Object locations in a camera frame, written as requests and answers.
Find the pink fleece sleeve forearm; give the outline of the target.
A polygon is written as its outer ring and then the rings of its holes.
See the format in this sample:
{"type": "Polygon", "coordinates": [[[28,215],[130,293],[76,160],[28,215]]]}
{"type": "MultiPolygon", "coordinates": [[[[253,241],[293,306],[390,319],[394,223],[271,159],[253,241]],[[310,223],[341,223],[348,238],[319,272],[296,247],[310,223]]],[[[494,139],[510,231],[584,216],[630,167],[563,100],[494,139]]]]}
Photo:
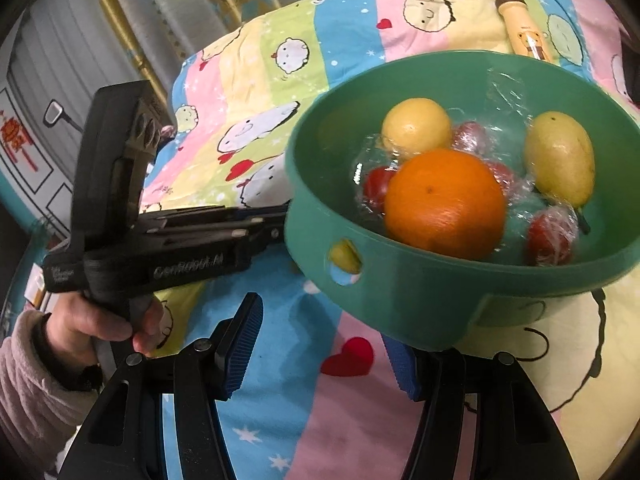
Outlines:
{"type": "Polygon", "coordinates": [[[53,355],[49,317],[23,312],[1,345],[1,460],[10,479],[42,479],[98,398],[95,366],[76,374],[53,355]]]}

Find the person's left hand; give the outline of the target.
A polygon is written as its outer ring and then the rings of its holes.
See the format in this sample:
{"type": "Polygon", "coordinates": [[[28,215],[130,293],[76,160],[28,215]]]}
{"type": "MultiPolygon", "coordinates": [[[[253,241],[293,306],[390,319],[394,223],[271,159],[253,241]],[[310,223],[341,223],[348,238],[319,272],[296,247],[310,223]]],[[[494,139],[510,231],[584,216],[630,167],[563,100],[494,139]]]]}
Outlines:
{"type": "Polygon", "coordinates": [[[137,328],[89,302],[80,292],[58,296],[50,318],[44,326],[53,355],[72,372],[81,372],[98,364],[93,338],[108,342],[132,341],[135,352],[150,356],[162,339],[160,321],[162,304],[153,297],[137,328]]]}

